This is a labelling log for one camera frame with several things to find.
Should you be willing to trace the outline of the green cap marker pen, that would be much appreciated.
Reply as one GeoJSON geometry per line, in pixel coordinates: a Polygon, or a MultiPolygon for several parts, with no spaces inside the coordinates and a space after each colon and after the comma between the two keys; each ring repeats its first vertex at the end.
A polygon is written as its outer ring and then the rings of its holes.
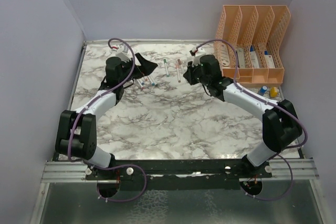
{"type": "Polygon", "coordinates": [[[163,62],[164,62],[164,68],[165,68],[166,76],[169,77],[170,73],[169,73],[169,69],[168,69],[168,65],[167,65],[167,60],[163,59],[163,62]]]}

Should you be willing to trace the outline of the brown cap marker pen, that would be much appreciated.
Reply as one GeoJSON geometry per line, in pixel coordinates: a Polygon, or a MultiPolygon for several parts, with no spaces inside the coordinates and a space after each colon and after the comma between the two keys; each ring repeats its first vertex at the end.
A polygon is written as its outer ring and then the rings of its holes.
{"type": "Polygon", "coordinates": [[[178,70],[178,82],[181,82],[181,65],[182,65],[182,62],[180,59],[177,60],[177,64],[178,64],[178,67],[177,67],[177,70],[178,70]]]}

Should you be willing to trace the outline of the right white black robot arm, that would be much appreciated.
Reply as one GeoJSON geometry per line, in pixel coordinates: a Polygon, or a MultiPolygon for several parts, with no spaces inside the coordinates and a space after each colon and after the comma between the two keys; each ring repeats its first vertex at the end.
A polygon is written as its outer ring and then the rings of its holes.
{"type": "Polygon", "coordinates": [[[189,61],[183,77],[190,85],[201,84],[210,96],[236,105],[261,121],[261,143],[242,158],[241,171],[246,177],[254,177],[263,163],[302,135],[302,127],[290,101],[266,99],[232,78],[223,77],[214,55],[203,55],[189,61]]]}

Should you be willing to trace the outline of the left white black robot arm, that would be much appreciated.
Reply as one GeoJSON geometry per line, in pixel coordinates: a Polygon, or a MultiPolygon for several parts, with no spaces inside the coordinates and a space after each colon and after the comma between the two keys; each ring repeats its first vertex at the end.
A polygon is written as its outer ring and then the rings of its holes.
{"type": "Polygon", "coordinates": [[[98,167],[104,179],[112,178],[116,172],[115,156],[97,146],[97,121],[121,101],[126,82],[150,76],[157,67],[140,53],[132,59],[122,55],[108,58],[105,77],[95,96],[76,110],[61,113],[55,151],[98,167]]]}

